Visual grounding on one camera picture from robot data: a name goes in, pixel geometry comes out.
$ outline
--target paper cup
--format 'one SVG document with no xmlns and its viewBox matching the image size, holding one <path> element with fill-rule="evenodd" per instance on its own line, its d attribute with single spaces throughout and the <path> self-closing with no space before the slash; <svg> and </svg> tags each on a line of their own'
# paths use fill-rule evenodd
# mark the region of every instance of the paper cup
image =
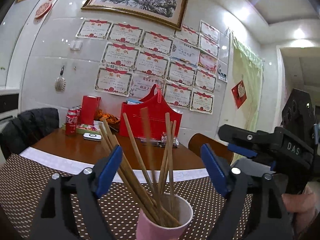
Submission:
<svg viewBox="0 0 320 240">
<path fill-rule="evenodd" d="M 174 195 L 175 206 L 179 207 L 179 222 L 181 226 L 176 228 L 165 228 L 151 222 L 140 209 L 136 239 L 137 240 L 170 240 L 178 239 L 187 228 L 193 217 L 191 205 L 182 197 Z M 170 194 L 164 193 L 161 203 L 168 210 Z"/>
</svg>

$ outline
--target wooden chair back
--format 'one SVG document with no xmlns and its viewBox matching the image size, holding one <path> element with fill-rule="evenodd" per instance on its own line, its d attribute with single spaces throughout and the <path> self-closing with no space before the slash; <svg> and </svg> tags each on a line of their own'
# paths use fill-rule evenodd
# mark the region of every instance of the wooden chair back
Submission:
<svg viewBox="0 0 320 240">
<path fill-rule="evenodd" d="M 193 151 L 196 155 L 201 157 L 200 149 L 201 146 L 205 143 L 209 143 L 212 150 L 214 150 L 215 154 L 219 157 L 225 158 L 229 164 L 231 164 L 234 153 L 229 151 L 227 146 L 201 134 L 196 133 L 194 136 L 191 137 L 188 148 L 189 150 Z"/>
</svg>

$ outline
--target metal bolt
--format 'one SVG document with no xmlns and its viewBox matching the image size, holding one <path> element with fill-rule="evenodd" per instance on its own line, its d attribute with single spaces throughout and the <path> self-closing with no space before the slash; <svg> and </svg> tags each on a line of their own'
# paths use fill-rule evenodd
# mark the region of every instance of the metal bolt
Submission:
<svg viewBox="0 0 320 240">
<path fill-rule="evenodd" d="M 232 168 L 232 169 L 231 169 L 231 172 L 232 172 L 233 174 L 238 175 L 238 174 L 241 173 L 241 170 L 240 170 L 239 168 Z"/>
<path fill-rule="evenodd" d="M 271 179 L 272 179 L 272 176 L 271 176 L 271 174 L 269 174 L 269 173 L 263 174 L 263 177 L 264 177 L 266 180 L 271 180 Z"/>
<path fill-rule="evenodd" d="M 51 178 L 53 179 L 58 179 L 60 177 L 60 174 L 59 173 L 54 173 L 52 174 Z"/>
<path fill-rule="evenodd" d="M 92 169 L 91 169 L 91 168 L 85 168 L 85 169 L 83 170 L 83 173 L 84 173 L 85 175 L 91 174 L 91 173 L 92 173 Z"/>
</svg>

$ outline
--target chair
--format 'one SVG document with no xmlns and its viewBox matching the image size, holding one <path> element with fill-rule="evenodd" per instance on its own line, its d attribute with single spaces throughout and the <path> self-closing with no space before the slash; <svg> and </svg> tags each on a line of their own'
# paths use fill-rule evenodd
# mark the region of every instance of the chair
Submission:
<svg viewBox="0 0 320 240">
<path fill-rule="evenodd" d="M 196 155 L 201 157 L 201 146 L 205 143 L 209 143 L 212 150 L 214 150 L 217 156 L 225 158 L 229 164 L 231 164 L 234 153 L 227 149 L 227 146 L 201 134 L 196 133 L 194 136 L 191 137 L 188 148 L 189 150 L 193 151 Z"/>
<path fill-rule="evenodd" d="M 59 128 L 59 113 L 55 108 L 25 111 L 9 121 L 0 133 L 0 147 L 5 159 L 20 154 L 29 146 Z"/>
</svg>

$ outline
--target polka dot placemat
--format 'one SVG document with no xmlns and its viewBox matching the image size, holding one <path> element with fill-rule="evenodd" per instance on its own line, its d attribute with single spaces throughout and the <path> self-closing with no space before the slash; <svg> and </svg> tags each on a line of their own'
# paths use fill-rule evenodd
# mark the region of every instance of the polka dot placemat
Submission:
<svg viewBox="0 0 320 240">
<path fill-rule="evenodd" d="M 29 236 L 32 218 L 44 188 L 51 175 L 58 172 L 37 162 L 12 154 L 0 168 L 0 203 L 9 220 L 22 237 Z M 214 226 L 225 200 L 212 186 L 209 177 L 174 183 L 176 194 L 193 207 L 194 217 L 180 240 L 205 240 Z M 71 196 L 73 211 L 80 236 L 90 239 L 76 195 Z M 249 214 L 251 196 L 248 195 L 234 239 L 242 236 Z M 135 239 L 139 207 L 122 183 L 113 182 L 108 194 L 99 204 L 117 239 Z"/>
</svg>

